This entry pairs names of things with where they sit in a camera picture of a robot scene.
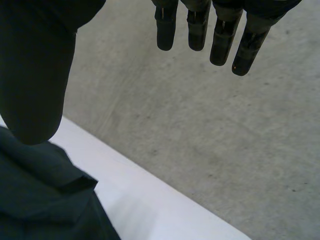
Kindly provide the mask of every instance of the black cloth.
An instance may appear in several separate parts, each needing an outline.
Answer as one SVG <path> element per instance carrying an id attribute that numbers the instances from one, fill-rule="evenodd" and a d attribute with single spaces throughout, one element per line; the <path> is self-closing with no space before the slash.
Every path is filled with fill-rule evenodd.
<path id="1" fill-rule="evenodd" d="M 96 184 L 60 147 L 0 127 L 0 240 L 120 240 Z"/>
<path id="2" fill-rule="evenodd" d="M 0 0 L 0 115 L 23 143 L 57 131 L 77 29 L 105 1 Z"/>

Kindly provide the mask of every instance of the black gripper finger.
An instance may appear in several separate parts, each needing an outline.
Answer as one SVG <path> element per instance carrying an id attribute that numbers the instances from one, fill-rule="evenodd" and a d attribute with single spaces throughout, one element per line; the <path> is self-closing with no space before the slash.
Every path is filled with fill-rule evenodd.
<path id="1" fill-rule="evenodd" d="M 203 11 L 188 11 L 188 43 L 194 51 L 201 51 L 205 46 L 211 2 Z"/>
<path id="2" fill-rule="evenodd" d="M 176 15 L 178 1 L 173 0 L 171 6 L 156 7 L 154 18 L 156 20 L 156 42 L 159 49 L 169 51 L 173 44 L 176 32 Z"/>

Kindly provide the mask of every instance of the concrete floor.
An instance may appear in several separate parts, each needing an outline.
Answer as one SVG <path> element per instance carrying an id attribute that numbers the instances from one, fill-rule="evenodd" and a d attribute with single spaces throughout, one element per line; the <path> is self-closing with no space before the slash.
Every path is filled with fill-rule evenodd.
<path id="1" fill-rule="evenodd" d="M 108 0 L 78 32 L 64 114 L 253 240 L 320 240 L 320 4 L 274 26 L 244 77 L 156 47 L 151 1 Z"/>

